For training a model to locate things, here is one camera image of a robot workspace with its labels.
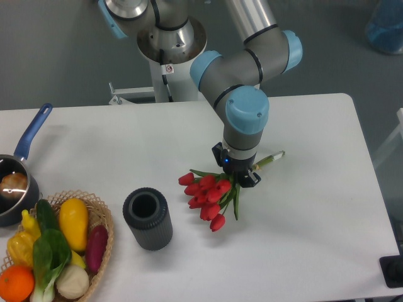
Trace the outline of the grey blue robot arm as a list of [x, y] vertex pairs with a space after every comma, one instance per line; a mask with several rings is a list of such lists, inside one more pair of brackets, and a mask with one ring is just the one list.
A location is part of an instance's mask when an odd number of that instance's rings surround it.
[[259, 85], [299, 64], [303, 49], [294, 32], [281, 30], [267, 1], [227, 1], [244, 48], [231, 57], [206, 50], [203, 25], [187, 1], [99, 1], [117, 38], [136, 39], [147, 59], [158, 103], [203, 96], [224, 124], [212, 152], [224, 172], [242, 187], [260, 177], [253, 163], [270, 104]]

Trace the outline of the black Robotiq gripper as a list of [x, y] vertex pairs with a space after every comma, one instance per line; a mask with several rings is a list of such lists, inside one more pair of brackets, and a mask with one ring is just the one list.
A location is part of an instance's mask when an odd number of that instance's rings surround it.
[[222, 166], [223, 171], [228, 175], [235, 176], [236, 183], [243, 188], [254, 187], [257, 185], [261, 178], [256, 173], [251, 171], [255, 156], [253, 155], [247, 159], [235, 159], [233, 157], [226, 156], [223, 159], [222, 155], [222, 143], [218, 142], [212, 147], [212, 153], [218, 166]]

